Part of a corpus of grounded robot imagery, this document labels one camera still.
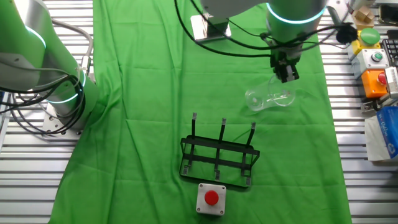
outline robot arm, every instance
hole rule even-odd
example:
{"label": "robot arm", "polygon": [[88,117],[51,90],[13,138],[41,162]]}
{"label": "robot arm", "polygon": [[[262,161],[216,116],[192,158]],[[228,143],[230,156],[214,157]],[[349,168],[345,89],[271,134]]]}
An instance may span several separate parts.
{"label": "robot arm", "polygon": [[[42,90],[57,83],[65,74],[76,77],[84,86],[86,100],[83,115],[74,128],[83,129],[96,103],[97,88],[58,38],[42,0],[0,1],[0,20],[3,21],[0,23],[0,87],[15,92]],[[66,116],[76,111],[77,96],[74,84],[66,81],[47,101],[57,114]]]}
{"label": "robot arm", "polygon": [[[326,9],[326,2],[327,0],[201,0],[201,5],[213,17],[225,19],[266,3],[268,13],[267,21],[264,22],[267,24],[268,35],[274,40],[268,41],[266,37],[263,40],[270,46],[276,46],[315,31]],[[295,65],[300,60],[302,45],[292,44],[291,47],[271,50],[271,67],[282,82],[299,78]]]}

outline black wire rack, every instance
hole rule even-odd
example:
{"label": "black wire rack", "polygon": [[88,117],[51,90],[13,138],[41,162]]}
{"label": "black wire rack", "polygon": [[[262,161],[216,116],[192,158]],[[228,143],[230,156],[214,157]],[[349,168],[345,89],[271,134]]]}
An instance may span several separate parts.
{"label": "black wire rack", "polygon": [[252,167],[260,157],[260,152],[254,150],[253,146],[250,145],[256,130],[256,124],[252,123],[251,125],[247,143],[240,144],[223,140],[226,126],[225,118],[223,118],[218,139],[196,136],[196,120],[197,114],[194,113],[192,118],[192,133],[186,138],[182,138],[180,142],[183,154],[180,175],[240,187],[249,187],[252,181]]}

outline red push button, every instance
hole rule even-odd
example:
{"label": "red push button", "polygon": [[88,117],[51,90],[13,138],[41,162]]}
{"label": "red push button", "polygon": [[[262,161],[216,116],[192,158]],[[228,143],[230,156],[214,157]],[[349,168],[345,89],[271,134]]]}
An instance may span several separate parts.
{"label": "red push button", "polygon": [[218,202],[218,193],[214,190],[209,190],[205,194],[205,201],[208,205],[215,205]]}
{"label": "red push button", "polygon": [[387,85],[387,79],[386,79],[386,74],[385,73],[380,73],[377,81],[382,84],[382,85]]}

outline green backdrop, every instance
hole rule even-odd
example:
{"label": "green backdrop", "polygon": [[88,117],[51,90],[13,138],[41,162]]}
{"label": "green backdrop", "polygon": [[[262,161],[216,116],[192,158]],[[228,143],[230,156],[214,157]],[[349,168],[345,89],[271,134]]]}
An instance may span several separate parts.
{"label": "green backdrop", "polygon": [[[184,21],[195,14],[179,0]],[[264,6],[231,18],[265,31]],[[94,0],[99,102],[63,176],[50,223],[351,223],[319,48],[297,65],[293,105],[253,113],[244,93],[273,75],[268,58],[201,49],[183,33],[172,0]],[[265,45],[232,27],[233,37]],[[226,40],[209,47],[258,54]],[[252,187],[228,187],[223,217],[196,213],[200,181],[178,174],[180,138],[252,140],[261,152]]]}

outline clear plastic bottle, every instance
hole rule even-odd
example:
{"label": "clear plastic bottle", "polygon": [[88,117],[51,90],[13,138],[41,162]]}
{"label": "clear plastic bottle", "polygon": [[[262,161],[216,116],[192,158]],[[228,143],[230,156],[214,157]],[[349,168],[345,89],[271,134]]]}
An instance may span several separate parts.
{"label": "clear plastic bottle", "polygon": [[295,81],[282,83],[276,75],[246,92],[246,103],[253,111],[272,106],[289,106],[295,99]]}

